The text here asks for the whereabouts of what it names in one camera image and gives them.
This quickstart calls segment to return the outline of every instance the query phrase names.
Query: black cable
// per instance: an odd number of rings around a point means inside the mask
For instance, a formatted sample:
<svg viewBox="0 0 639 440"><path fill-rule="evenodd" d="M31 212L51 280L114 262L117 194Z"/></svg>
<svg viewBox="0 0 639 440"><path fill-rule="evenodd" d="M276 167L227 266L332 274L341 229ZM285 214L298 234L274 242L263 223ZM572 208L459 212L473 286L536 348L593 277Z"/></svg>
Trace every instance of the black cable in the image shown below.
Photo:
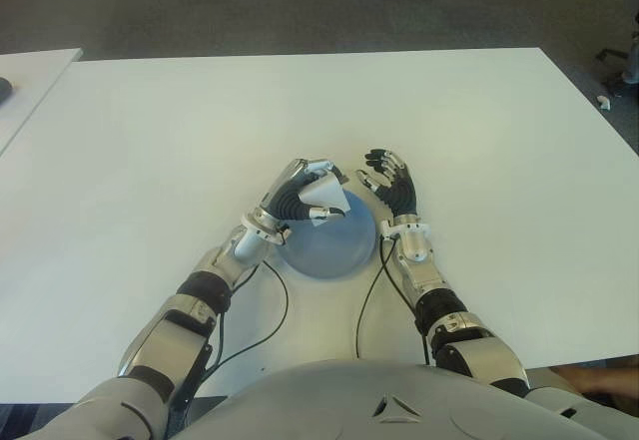
<svg viewBox="0 0 639 440"><path fill-rule="evenodd" d="M381 249L379 250L379 258L383 260L383 256L381 253ZM397 285L397 283L395 282L394 278L392 278L392 275L390 275L390 272L388 271L388 267L386 266L385 263L382 264L383 265L383 270L386 273L386 276L388 277L388 280L390 280L390 283L392 283L392 286L395 287L395 291L399 294L399 296L401 297L401 299L403 300L403 303L406 304L406 306L408 307L408 309L410 310L410 312L415 315L415 310L414 308L412 308L412 305L410 305L410 302L408 302L408 299L406 298L406 296L404 295L404 293L399 289L399 286ZM421 335L421 343L423 345L423 357L424 357L424 361L426 363L426 365L430 365L430 357L428 356L428 342L426 341L426 336L425 335Z"/></svg>
<svg viewBox="0 0 639 440"><path fill-rule="evenodd" d="M255 268L251 270L251 273L247 276L247 278L245 278L242 282L236 285L236 287L233 289L233 293L236 293L244 285L246 285L246 283L249 280L251 280L251 277L253 277L255 273L258 271L259 266L260 266L259 264L256 265ZM207 368L202 374L202 379L200 380L201 384L202 382L206 381L211 375L213 375L213 372L215 372L220 366L220 359L222 358L222 351L224 350L224 314L223 313L220 315L220 323L218 325L218 331L220 333L220 341L218 342L218 353L216 355L215 361L213 362L213 365Z"/></svg>
<svg viewBox="0 0 639 440"><path fill-rule="evenodd" d="M403 294L403 292L401 291L401 289L399 288L399 286L395 282L394 278L392 278L392 275L390 275L390 272L388 271L388 267L386 266L386 262L383 261L383 253L382 253L382 250L381 250L381 243L382 242L383 242L383 237L380 237L379 238L379 260L381 261L381 266L383 268L383 271L386 273L386 276L388 277L388 280L390 280L390 283L392 283L392 286L395 288L395 291L397 292L397 294L401 297L401 300L403 300L403 303L405 303L406 307L408 307L408 310L410 310L410 313L415 315L414 308L412 308L412 305L410 305L410 302L408 301L406 296Z"/></svg>
<svg viewBox="0 0 639 440"><path fill-rule="evenodd" d="M285 294L285 307L284 307L284 313L282 314L282 318L280 319L280 323L278 323L278 325L276 326L276 328L266 337L264 337L262 340L259 340L251 345L249 345L248 347L243 348L242 350L239 350L238 352L234 353L233 355L228 356L227 358L225 358L224 360L222 360L219 363L214 363L210 368L208 368L204 375L202 376L202 380L200 381L200 385L202 385L211 375L213 375L220 367L222 367L225 363L229 362L230 360L233 360L234 358L236 358L238 355L242 355L245 352L248 352L249 350L251 350L252 348L257 347L258 345L262 345L264 342L266 342L267 340L269 340L271 337L273 337L276 333L278 333L278 331L280 330L280 328L282 327L282 325L284 324L285 320L287 319L287 315L289 314L289 304L290 304L290 299L289 299L289 290L287 289L287 285L285 284L284 280L282 279L282 276L265 260L263 261L263 264L272 272L276 275L276 277L278 278L278 280L280 281L280 283L282 284L282 287L284 289L284 294ZM251 276L255 273L255 270L250 274L249 278L251 278ZM244 285L247 282L247 280L243 281L234 291L236 291L239 287L241 287L242 285Z"/></svg>
<svg viewBox="0 0 639 440"><path fill-rule="evenodd" d="M238 285L236 285L236 288L233 289L233 293L236 293L238 290L244 287L249 280L251 280L251 277L253 277L255 273L258 271L259 266L260 266L259 264L256 265L256 267L251 271L249 276L245 278L243 281L241 281Z"/></svg>
<svg viewBox="0 0 639 440"><path fill-rule="evenodd" d="M355 356L357 358L359 358L359 328L361 327L361 318L363 317L363 313L364 313L364 311L366 309L366 305L368 304L368 299L370 298L370 294L372 293L372 288L375 287L375 284L377 283L377 280L379 279L379 276L381 275L381 272L386 267L386 263L390 259L390 256L392 255L392 252L395 250L395 245L396 244L397 244L397 239L394 239L392 241L392 247L390 248L390 252L388 253L388 256L386 257L386 259L384 260L384 258L383 258L382 237L379 238L379 253L381 255L381 267L377 271L377 274L375 275L375 278L372 280L372 283L370 284L370 287L368 288L368 292L366 293L366 297L364 298L363 304L361 305L361 310L359 311L359 317L357 318L357 327L355 328Z"/></svg>

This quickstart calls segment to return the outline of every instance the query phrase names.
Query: white tabletop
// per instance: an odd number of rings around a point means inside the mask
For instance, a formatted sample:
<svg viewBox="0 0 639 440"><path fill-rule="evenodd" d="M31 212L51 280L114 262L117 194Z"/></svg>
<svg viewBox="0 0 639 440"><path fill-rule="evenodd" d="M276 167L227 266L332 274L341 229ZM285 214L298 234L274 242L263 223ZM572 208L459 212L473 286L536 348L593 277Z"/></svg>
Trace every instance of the white tabletop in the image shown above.
<svg viewBox="0 0 639 440"><path fill-rule="evenodd" d="M13 86L11 97L0 104L0 155L67 66L81 55L79 49L0 55L0 77Z"/></svg>
<svg viewBox="0 0 639 440"><path fill-rule="evenodd" d="M639 160L540 50L82 62L0 160L0 402L80 398L288 161L348 171L376 147L408 162L437 265L526 367L639 351ZM201 394L353 357L377 260L334 281L272 261L285 326ZM282 307L262 270L226 353ZM361 351L422 360L387 281Z"/></svg>

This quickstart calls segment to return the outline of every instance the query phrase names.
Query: gray carpet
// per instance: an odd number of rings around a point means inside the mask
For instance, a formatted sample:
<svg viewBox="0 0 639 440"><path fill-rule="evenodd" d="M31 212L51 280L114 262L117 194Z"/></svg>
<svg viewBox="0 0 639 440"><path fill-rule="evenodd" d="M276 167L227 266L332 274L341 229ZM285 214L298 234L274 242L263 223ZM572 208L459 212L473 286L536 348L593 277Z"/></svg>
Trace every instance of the gray carpet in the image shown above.
<svg viewBox="0 0 639 440"><path fill-rule="evenodd" d="M79 46L84 59L116 59L539 46L594 102L601 78L622 64L593 56L604 46L627 49L637 9L639 0L0 0L0 53ZM637 152L638 114L632 95L604 114Z"/></svg>

